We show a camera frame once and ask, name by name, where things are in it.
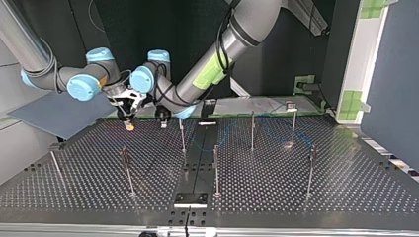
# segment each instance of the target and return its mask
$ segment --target gray panel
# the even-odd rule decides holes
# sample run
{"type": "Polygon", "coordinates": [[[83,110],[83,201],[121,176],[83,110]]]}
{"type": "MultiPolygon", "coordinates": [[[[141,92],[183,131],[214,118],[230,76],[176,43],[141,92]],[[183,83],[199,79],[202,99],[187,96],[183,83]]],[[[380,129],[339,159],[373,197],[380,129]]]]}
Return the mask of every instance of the gray panel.
{"type": "Polygon", "coordinates": [[[419,170],[418,55],[419,1],[400,0],[389,7],[362,131],[408,165],[419,170]]]}
{"type": "Polygon", "coordinates": [[[324,96],[337,108],[360,0],[336,0],[321,85],[324,96]]]}
{"type": "Polygon", "coordinates": [[[80,102],[67,93],[58,95],[51,92],[8,115],[55,136],[69,139],[114,109],[104,94],[89,102],[80,102]]]}

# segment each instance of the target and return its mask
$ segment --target metal base plate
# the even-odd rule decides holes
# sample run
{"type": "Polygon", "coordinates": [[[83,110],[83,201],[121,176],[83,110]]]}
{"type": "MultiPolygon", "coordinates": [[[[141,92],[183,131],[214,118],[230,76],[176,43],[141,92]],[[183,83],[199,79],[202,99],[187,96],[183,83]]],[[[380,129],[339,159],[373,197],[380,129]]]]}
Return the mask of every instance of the metal base plate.
{"type": "Polygon", "coordinates": [[[419,185],[350,130],[325,117],[300,117],[293,134],[291,118],[256,118],[251,151],[251,118],[217,123],[214,141],[207,132],[202,144],[192,136],[197,122],[185,121],[188,149],[199,148],[208,159],[206,144],[218,145],[220,196],[208,193],[207,208],[174,209],[181,179],[194,184],[195,193],[214,184],[207,169],[197,170],[195,180],[186,176],[176,121],[167,129],[142,121],[135,132],[105,121],[56,153],[62,179],[46,160],[0,187],[0,221],[419,230],[419,185]],[[312,144],[318,150],[308,197],[312,144]],[[124,146],[133,158],[136,197],[120,161],[124,146]]]}
{"type": "MultiPolygon", "coordinates": [[[[184,121],[188,145],[196,123],[184,121]]],[[[55,156],[62,178],[49,160],[2,186],[0,221],[167,225],[185,159],[176,120],[165,129],[138,121],[134,131],[108,120],[55,156]],[[125,146],[135,197],[120,154],[125,146]]]]}

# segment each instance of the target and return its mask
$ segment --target green tape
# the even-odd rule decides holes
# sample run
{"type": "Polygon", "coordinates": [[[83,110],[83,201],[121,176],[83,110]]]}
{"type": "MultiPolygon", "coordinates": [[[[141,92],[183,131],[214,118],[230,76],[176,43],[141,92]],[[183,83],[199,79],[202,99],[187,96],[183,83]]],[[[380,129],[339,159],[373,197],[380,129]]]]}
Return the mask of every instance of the green tape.
{"type": "Polygon", "coordinates": [[[364,0],[361,19],[380,18],[385,0],[364,0]]]}
{"type": "Polygon", "coordinates": [[[356,120],[361,110],[362,91],[344,91],[338,120],[356,120]]]}
{"type": "Polygon", "coordinates": [[[301,83],[314,83],[314,79],[315,79],[315,75],[308,75],[308,76],[296,76],[295,77],[295,81],[293,83],[293,92],[295,94],[305,94],[305,95],[311,95],[312,92],[308,91],[303,91],[302,89],[300,89],[299,87],[297,87],[296,85],[298,85],[299,82],[301,83]]]}
{"type": "Polygon", "coordinates": [[[218,57],[215,53],[192,84],[201,90],[206,90],[211,84],[218,84],[224,77],[225,74],[222,72],[221,65],[219,65],[218,57]]]}

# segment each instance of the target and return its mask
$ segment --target cable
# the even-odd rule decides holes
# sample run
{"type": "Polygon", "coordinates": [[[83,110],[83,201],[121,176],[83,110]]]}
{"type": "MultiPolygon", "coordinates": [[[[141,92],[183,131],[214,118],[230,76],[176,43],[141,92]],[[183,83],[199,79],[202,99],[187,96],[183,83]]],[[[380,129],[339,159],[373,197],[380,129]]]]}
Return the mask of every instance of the cable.
{"type": "Polygon", "coordinates": [[[335,111],[335,109],[332,108],[332,105],[330,105],[329,101],[327,101],[326,96],[324,96],[323,89],[321,89],[321,84],[318,84],[318,89],[319,89],[319,92],[321,94],[321,97],[326,102],[326,105],[329,106],[330,110],[332,111],[333,115],[336,118],[336,111],[335,111]]]}
{"type": "Polygon", "coordinates": [[[196,102],[192,102],[192,103],[189,103],[189,102],[187,102],[187,101],[185,101],[185,100],[183,100],[180,96],[179,96],[179,94],[178,94],[178,91],[176,90],[176,87],[175,87],[175,89],[174,89],[174,91],[175,91],[175,94],[176,94],[176,96],[179,98],[179,100],[180,101],[182,101],[184,104],[181,104],[181,103],[178,103],[178,102],[175,102],[175,101],[173,101],[172,99],[170,99],[169,97],[167,97],[167,93],[170,91],[170,89],[172,89],[172,87],[174,86],[173,84],[172,85],[170,85],[164,92],[161,90],[161,88],[160,88],[160,85],[159,85],[159,83],[158,83],[158,81],[159,81],[159,79],[160,79],[160,70],[159,70],[159,68],[161,67],[161,68],[163,68],[163,73],[165,74],[165,76],[167,76],[167,68],[166,68],[166,65],[164,65],[164,64],[157,64],[157,63],[155,63],[155,62],[152,62],[152,61],[150,61],[150,63],[152,63],[154,66],[156,66],[156,70],[155,70],[155,72],[154,72],[154,78],[157,78],[156,80],[155,80],[155,83],[154,83],[154,87],[156,88],[156,90],[154,90],[154,94],[153,94],[153,97],[154,97],[154,100],[155,100],[155,102],[160,102],[163,98],[164,99],[166,99],[168,102],[170,102],[170,103],[172,103],[172,104],[174,104],[174,105],[176,105],[176,106],[180,106],[180,107],[189,107],[189,106],[194,106],[194,105],[197,105],[197,104],[199,104],[200,102],[202,102],[203,100],[205,100],[209,95],[210,95],[210,93],[212,92],[212,90],[213,90],[213,86],[211,86],[210,88],[209,88],[209,90],[207,91],[207,93],[203,96],[203,98],[202,99],[200,99],[200,100],[198,100],[198,101],[196,101],[196,102]],[[157,99],[157,91],[160,93],[160,97],[157,99]]]}
{"type": "Polygon", "coordinates": [[[62,86],[65,87],[65,83],[62,82],[61,77],[59,76],[59,68],[58,68],[58,61],[56,60],[55,55],[53,54],[52,48],[49,46],[49,44],[41,38],[42,43],[46,46],[47,50],[49,51],[49,63],[46,66],[45,69],[39,72],[31,72],[27,71],[25,68],[22,67],[22,70],[25,71],[25,73],[32,78],[40,78],[49,73],[49,71],[53,68],[53,80],[54,80],[54,90],[61,94],[62,90],[59,88],[58,85],[58,77],[59,81],[61,82],[62,86]]]}
{"type": "MultiPolygon", "coordinates": [[[[311,36],[311,25],[312,25],[312,20],[313,20],[313,15],[314,15],[314,9],[315,9],[315,6],[313,4],[312,7],[311,7],[311,12],[310,12],[310,21],[308,22],[308,34],[309,34],[309,38],[311,40],[312,40],[312,36],[311,36]]],[[[313,46],[311,44],[311,46],[310,46],[310,54],[311,54],[312,49],[313,49],[313,46]]],[[[322,99],[326,102],[326,105],[329,106],[330,110],[332,111],[333,115],[336,118],[336,112],[332,108],[332,105],[329,103],[329,101],[326,99],[326,96],[324,95],[323,90],[321,89],[321,84],[318,84],[318,89],[319,89],[319,92],[321,94],[322,99]]]]}
{"type": "Polygon", "coordinates": [[[105,30],[103,30],[103,29],[101,29],[100,27],[98,27],[98,25],[96,25],[96,23],[93,21],[93,18],[92,18],[92,4],[93,4],[93,1],[94,0],[91,0],[90,1],[90,3],[89,3],[89,7],[87,8],[87,14],[89,14],[89,19],[90,19],[90,22],[92,23],[92,25],[96,28],[96,29],[98,29],[99,31],[101,31],[101,32],[105,32],[105,30]]]}
{"type": "Polygon", "coordinates": [[[227,14],[224,16],[224,19],[222,20],[221,24],[218,27],[218,31],[216,33],[216,42],[215,42],[216,56],[218,59],[218,63],[222,68],[222,73],[224,73],[225,75],[228,74],[229,69],[230,69],[230,59],[228,58],[227,50],[225,49],[221,31],[225,23],[229,22],[231,16],[232,16],[232,8],[229,8],[227,11],[227,14]],[[221,58],[221,54],[219,51],[220,49],[222,50],[222,54],[224,56],[225,65],[221,58]]]}

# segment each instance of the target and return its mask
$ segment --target vertical metal post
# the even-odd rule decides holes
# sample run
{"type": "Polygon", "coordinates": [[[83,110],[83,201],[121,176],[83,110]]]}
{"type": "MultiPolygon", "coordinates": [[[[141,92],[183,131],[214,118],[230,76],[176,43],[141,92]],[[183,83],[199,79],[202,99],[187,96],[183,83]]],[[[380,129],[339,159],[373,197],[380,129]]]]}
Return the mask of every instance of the vertical metal post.
{"type": "Polygon", "coordinates": [[[215,166],[215,196],[218,198],[221,196],[218,179],[218,145],[213,148],[213,163],[215,166]]]}
{"type": "Polygon", "coordinates": [[[131,162],[131,157],[128,154],[128,151],[126,149],[126,146],[124,146],[124,148],[120,151],[120,154],[121,154],[123,166],[126,168],[126,175],[128,177],[129,188],[131,190],[130,195],[132,197],[135,197],[136,196],[136,193],[135,193],[135,190],[133,189],[132,176],[131,176],[130,171],[129,171],[129,165],[130,165],[130,162],[131,162]]]}
{"type": "Polygon", "coordinates": [[[293,111],[293,133],[295,132],[296,110],[293,111]]]}
{"type": "Polygon", "coordinates": [[[64,177],[62,176],[61,169],[59,168],[58,161],[56,160],[55,154],[53,151],[49,151],[52,156],[53,164],[55,165],[55,169],[58,172],[59,178],[61,179],[62,184],[65,186],[64,177]]]}
{"type": "Polygon", "coordinates": [[[317,160],[317,148],[314,144],[312,144],[310,154],[309,154],[310,174],[308,176],[308,186],[307,186],[306,199],[310,198],[311,182],[312,182],[312,178],[313,178],[313,171],[314,171],[314,165],[315,165],[316,160],[317,160]]]}
{"type": "Polygon", "coordinates": [[[56,171],[58,172],[58,174],[59,174],[60,176],[62,176],[62,175],[61,175],[61,169],[59,168],[58,162],[56,161],[55,154],[53,153],[53,151],[49,151],[49,153],[50,153],[50,154],[51,154],[51,156],[52,156],[53,164],[55,165],[56,171]]]}
{"type": "Polygon", "coordinates": [[[185,147],[185,132],[184,132],[184,127],[182,125],[182,120],[179,118],[179,128],[181,129],[181,133],[182,133],[182,151],[185,153],[186,152],[186,147],[185,147]]]}
{"type": "Polygon", "coordinates": [[[255,112],[252,111],[252,151],[255,149],[255,112]]]}
{"type": "Polygon", "coordinates": [[[128,175],[128,179],[129,179],[129,186],[130,186],[130,189],[131,189],[131,195],[132,195],[132,196],[135,196],[135,195],[136,195],[136,193],[135,193],[135,191],[133,190],[132,177],[130,176],[129,167],[126,167],[126,173],[127,173],[127,175],[128,175]]]}

